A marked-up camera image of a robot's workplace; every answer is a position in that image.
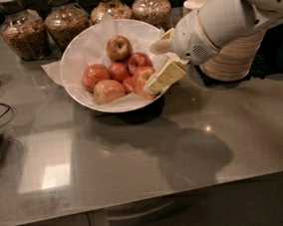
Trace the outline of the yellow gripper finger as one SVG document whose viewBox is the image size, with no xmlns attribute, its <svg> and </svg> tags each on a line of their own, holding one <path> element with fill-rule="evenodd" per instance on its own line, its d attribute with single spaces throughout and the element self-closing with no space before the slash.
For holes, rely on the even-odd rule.
<svg viewBox="0 0 283 226">
<path fill-rule="evenodd" d="M 149 50 L 155 54 L 167 54 L 173 51 L 173 45 L 171 43 L 174 29 L 170 28 L 168 31 L 163 33 L 157 41 L 152 42 L 149 46 Z"/>
<path fill-rule="evenodd" d="M 187 60 L 179 57 L 161 59 L 156 66 L 155 72 L 144 85 L 144 90 L 153 95 L 161 93 L 173 83 L 181 80 L 186 75 L 187 68 Z"/>
</svg>

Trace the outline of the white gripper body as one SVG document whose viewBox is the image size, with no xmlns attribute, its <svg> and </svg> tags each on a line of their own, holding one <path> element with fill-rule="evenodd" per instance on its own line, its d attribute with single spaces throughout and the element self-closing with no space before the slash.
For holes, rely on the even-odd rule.
<svg viewBox="0 0 283 226">
<path fill-rule="evenodd" d="M 201 65 L 219 53 L 204 30 L 198 10 L 191 10 L 180 19 L 173 30 L 171 43 L 173 52 L 193 65 Z"/>
</svg>

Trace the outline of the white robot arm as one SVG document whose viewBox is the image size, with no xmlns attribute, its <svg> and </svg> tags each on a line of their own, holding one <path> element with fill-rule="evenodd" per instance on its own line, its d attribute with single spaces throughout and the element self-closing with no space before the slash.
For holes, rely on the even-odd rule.
<svg viewBox="0 0 283 226">
<path fill-rule="evenodd" d="M 159 94 L 181 80 L 188 65 L 201 65 L 232 41 L 280 24 L 283 0 L 209 0 L 151 43 L 153 54 L 174 56 L 160 61 L 144 90 Z"/>
</svg>

